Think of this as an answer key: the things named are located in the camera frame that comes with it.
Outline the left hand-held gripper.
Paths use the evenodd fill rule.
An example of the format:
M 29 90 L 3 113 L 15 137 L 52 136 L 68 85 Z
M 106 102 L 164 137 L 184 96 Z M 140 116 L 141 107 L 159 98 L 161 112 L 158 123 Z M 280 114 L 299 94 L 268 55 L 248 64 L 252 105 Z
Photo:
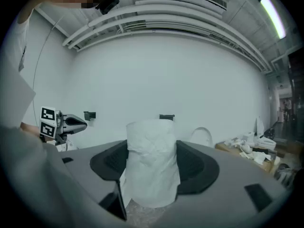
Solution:
M 53 107 L 42 106 L 40 110 L 39 137 L 46 143 L 50 138 L 55 144 L 65 144 L 67 133 L 75 134 L 86 129 L 87 123 L 74 114 L 63 114 Z

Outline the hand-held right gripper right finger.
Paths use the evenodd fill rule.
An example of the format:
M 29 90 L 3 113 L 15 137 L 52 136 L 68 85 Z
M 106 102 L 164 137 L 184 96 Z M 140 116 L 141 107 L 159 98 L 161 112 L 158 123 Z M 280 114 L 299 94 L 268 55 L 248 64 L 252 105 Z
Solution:
M 219 165 L 211 156 L 177 140 L 176 157 L 180 175 L 177 195 L 200 194 L 217 180 Z

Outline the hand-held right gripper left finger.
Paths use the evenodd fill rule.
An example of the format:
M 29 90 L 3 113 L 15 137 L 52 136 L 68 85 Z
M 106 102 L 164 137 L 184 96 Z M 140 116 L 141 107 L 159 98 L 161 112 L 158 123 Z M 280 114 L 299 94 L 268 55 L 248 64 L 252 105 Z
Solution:
M 126 168 L 129 151 L 124 140 L 93 156 L 90 160 L 92 171 L 106 181 L 119 181 Z

